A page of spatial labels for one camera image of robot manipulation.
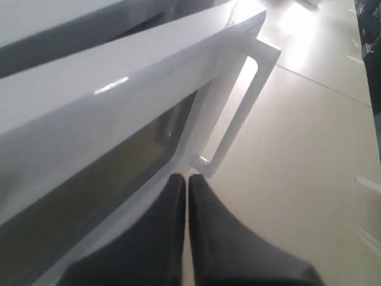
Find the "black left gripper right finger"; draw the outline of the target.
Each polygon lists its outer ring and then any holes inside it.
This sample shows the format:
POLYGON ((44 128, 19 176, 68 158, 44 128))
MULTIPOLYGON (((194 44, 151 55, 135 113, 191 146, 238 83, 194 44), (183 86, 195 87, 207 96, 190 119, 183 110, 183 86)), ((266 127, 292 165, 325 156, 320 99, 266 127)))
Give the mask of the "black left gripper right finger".
POLYGON ((202 175, 190 176, 188 192, 195 285, 324 285, 312 264, 247 228, 202 175))

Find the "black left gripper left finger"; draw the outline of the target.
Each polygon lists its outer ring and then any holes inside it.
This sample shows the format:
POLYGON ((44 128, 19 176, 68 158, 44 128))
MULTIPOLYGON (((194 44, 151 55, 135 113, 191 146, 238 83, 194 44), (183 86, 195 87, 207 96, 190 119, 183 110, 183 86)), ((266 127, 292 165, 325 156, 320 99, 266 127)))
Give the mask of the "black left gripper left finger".
POLYGON ((185 214, 186 181, 172 174, 142 217, 68 267, 61 285, 181 285, 185 214))

